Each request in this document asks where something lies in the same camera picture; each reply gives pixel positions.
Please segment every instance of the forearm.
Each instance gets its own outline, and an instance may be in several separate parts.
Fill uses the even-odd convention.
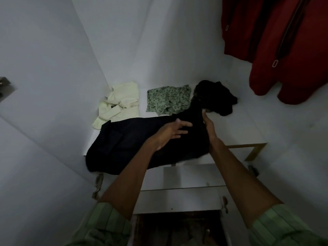
[[[131,219],[155,145],[148,139],[98,202],[108,202]]]
[[[266,210],[282,203],[248,172],[221,140],[211,142],[210,154],[248,228]]]

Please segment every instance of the black jacket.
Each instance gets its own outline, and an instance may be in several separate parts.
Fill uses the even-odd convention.
[[[162,149],[156,151],[148,168],[174,164],[207,154],[210,143],[201,111],[199,102],[193,101],[188,110],[172,116],[131,118],[114,123],[108,121],[102,126],[99,136],[88,150],[88,170],[120,174],[147,138],[164,124],[177,118],[193,124],[192,127],[182,128],[189,133],[181,135],[180,139],[170,140]]]

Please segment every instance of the zipper pull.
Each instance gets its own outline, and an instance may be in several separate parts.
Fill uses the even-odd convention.
[[[278,62],[279,62],[279,60],[273,61],[272,67],[275,68],[277,66]]]

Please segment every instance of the green striped sleeve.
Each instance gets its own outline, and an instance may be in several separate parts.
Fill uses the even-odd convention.
[[[109,203],[97,203],[66,246],[125,246],[131,223]]]
[[[328,246],[328,241],[311,229],[286,205],[276,205],[262,214],[249,230],[253,246]]]

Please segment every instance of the person's right hand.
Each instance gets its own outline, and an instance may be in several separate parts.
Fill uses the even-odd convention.
[[[210,142],[213,142],[217,139],[217,135],[215,133],[214,123],[211,119],[209,119],[206,115],[206,110],[202,110],[203,120],[206,125],[208,137],[210,138]]]

